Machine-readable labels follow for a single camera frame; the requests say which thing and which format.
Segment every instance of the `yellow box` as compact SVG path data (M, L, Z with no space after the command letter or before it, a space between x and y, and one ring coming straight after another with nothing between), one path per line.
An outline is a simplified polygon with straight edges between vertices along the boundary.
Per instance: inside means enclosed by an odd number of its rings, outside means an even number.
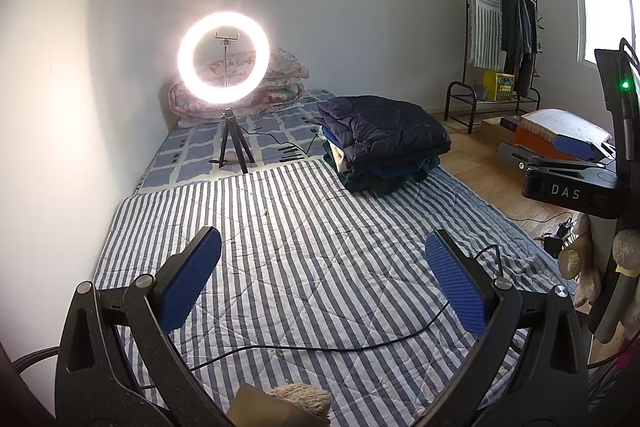
M487 100L511 100L515 76L501 71L485 70L482 84L488 89Z

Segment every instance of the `hanging clothes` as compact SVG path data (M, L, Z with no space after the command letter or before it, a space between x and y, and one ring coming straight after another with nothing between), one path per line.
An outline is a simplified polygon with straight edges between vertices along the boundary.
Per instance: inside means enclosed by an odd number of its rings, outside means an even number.
M469 0L467 62L485 70L500 68L501 0Z
M536 55L539 49L538 40L538 8L532 0L524 0L527 5L527 13L531 22L531 54Z
M523 18L526 19L529 27L527 37L530 52L527 53L525 50L523 54L514 89L520 96L529 96L529 88L533 81L533 64L538 53L538 11L532 0L524 0L524 6L526 14Z
M522 20L520 0L501 0L502 50L507 53L504 72L514 74L522 62Z
M514 90L528 96L538 52L538 12L532 0L502 0L504 72L516 76Z

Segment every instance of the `screw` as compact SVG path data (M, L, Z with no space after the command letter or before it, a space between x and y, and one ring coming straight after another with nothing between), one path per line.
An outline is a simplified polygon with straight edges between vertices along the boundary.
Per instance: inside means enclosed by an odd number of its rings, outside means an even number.
M141 275L136 279L136 286L138 288L147 288L153 284L154 278L148 274Z
M84 295L85 293L88 293L89 290L91 290L91 286L92 284L89 281L84 281L79 283L78 288L76 288L76 291L80 295Z
M504 277L498 277L496 280L494 280L494 285L496 288L498 288L498 290L510 290L513 287L511 281L505 279Z
M569 292L567 291L567 289L562 286L562 285L558 285L554 288L554 292L556 292L556 295L558 297L568 297L569 296Z

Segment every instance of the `striped towel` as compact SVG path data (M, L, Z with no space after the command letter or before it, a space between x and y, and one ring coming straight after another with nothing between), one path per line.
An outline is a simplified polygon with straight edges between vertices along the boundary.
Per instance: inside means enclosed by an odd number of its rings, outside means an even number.
M501 0L469 0L467 62L485 70L500 69Z

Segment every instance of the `window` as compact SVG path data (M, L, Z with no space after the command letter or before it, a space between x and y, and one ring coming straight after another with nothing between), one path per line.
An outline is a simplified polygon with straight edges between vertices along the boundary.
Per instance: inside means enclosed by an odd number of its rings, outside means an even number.
M640 37L640 0L580 0L578 60L596 61L594 50L616 50Z

